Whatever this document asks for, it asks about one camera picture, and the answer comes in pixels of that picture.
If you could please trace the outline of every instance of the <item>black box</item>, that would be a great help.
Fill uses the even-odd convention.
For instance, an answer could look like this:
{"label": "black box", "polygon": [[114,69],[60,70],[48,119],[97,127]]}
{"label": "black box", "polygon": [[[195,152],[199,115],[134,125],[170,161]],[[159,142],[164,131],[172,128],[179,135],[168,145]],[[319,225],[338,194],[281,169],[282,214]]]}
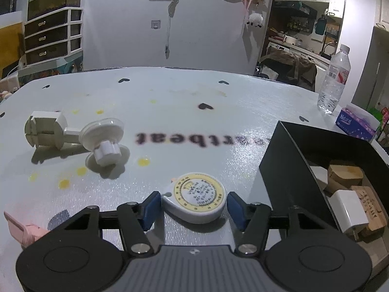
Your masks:
{"label": "black box", "polygon": [[[285,214],[290,206],[297,205],[340,230],[309,165],[312,162],[327,169],[333,160],[359,166],[378,195],[378,201],[389,212],[389,168],[373,146],[345,134],[282,121],[277,123],[259,165],[273,210]],[[385,227],[382,238],[388,253],[376,260],[376,264],[372,260],[372,277],[389,264],[388,234],[389,228]]]}

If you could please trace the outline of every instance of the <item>blue gripper pad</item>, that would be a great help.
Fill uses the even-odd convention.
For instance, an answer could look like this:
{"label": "blue gripper pad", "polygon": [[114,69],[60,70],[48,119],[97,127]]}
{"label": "blue gripper pad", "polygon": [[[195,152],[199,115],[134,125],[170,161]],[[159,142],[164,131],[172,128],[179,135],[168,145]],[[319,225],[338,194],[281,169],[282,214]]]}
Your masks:
{"label": "blue gripper pad", "polygon": [[162,212],[161,194],[158,191],[154,191],[143,203],[145,204],[144,215],[139,223],[143,231],[146,232],[151,228],[155,219]]}
{"label": "blue gripper pad", "polygon": [[235,193],[230,192],[227,196],[227,210],[238,230],[244,232],[249,221],[245,217],[246,203]]}

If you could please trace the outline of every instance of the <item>bottle cap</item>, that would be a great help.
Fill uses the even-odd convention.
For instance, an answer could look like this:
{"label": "bottle cap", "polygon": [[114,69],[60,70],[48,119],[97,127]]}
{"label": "bottle cap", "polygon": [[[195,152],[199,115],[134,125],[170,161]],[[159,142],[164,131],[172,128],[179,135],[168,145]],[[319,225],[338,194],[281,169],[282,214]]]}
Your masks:
{"label": "bottle cap", "polygon": [[344,51],[344,52],[348,55],[349,52],[350,52],[350,47],[341,44],[341,45],[340,45],[340,50]]}
{"label": "bottle cap", "polygon": [[116,164],[121,158],[120,147],[118,143],[112,143],[105,140],[100,143],[94,151],[96,163],[102,167]]}

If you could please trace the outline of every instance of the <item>sheep plush toy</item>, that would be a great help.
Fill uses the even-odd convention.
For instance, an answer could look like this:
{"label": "sheep plush toy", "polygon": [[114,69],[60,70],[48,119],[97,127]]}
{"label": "sheep plush toy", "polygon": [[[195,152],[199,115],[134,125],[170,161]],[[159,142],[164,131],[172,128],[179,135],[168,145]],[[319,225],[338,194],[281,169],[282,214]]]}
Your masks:
{"label": "sheep plush toy", "polygon": [[259,13],[251,13],[248,17],[247,24],[254,25],[255,27],[262,27],[263,16]]}

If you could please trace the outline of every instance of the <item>drawer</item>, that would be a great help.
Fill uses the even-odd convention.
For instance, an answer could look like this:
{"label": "drawer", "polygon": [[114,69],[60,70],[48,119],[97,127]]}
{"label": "drawer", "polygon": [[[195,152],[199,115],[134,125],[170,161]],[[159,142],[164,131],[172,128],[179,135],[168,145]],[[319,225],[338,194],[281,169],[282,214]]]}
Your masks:
{"label": "drawer", "polygon": [[71,51],[81,48],[81,38],[71,40]]}
{"label": "drawer", "polygon": [[52,15],[42,17],[32,23],[25,25],[25,36],[30,36],[44,29],[51,28],[53,26],[65,24],[68,21],[68,10],[54,13]]}
{"label": "drawer", "polygon": [[68,27],[62,26],[25,39],[26,50],[37,48],[68,38]]}
{"label": "drawer", "polygon": [[35,64],[40,61],[63,57],[67,54],[68,42],[62,42],[26,53],[27,64]]}
{"label": "drawer", "polygon": [[80,21],[81,20],[81,13],[82,10],[80,9],[73,9],[71,10],[71,21]]}
{"label": "drawer", "polygon": [[71,36],[81,34],[81,24],[73,24],[71,25]]}

